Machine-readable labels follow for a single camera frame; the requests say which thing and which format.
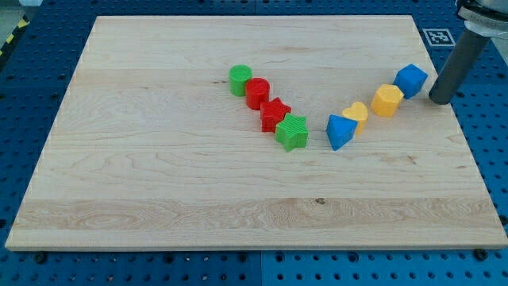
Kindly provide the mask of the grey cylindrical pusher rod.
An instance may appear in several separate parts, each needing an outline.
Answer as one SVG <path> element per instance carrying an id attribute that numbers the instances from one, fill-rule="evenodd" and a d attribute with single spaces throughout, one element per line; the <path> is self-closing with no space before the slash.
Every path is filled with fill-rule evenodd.
<path id="1" fill-rule="evenodd" d="M 429 99 L 432 102 L 446 105 L 452 101 L 489 41 L 489 37 L 481 36 L 469 29 L 461 33 L 429 92 Z"/>

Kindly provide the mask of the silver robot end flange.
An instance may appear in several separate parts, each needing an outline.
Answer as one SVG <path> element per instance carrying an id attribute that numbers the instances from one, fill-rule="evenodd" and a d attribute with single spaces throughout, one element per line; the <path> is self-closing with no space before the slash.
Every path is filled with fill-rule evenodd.
<path id="1" fill-rule="evenodd" d="M 482 37 L 507 38 L 507 0 L 455 0 L 465 27 Z"/>

